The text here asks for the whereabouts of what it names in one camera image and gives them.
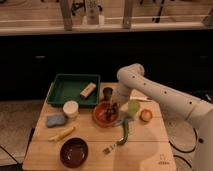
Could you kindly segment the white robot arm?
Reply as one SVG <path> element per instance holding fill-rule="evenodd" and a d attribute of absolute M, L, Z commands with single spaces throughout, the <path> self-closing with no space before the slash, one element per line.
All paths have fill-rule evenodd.
<path fill-rule="evenodd" d="M 193 171 L 213 171 L 213 104 L 144 77 L 144 67 L 131 64 L 117 71 L 112 101 L 125 104 L 135 89 L 180 114 L 198 131 Z"/>

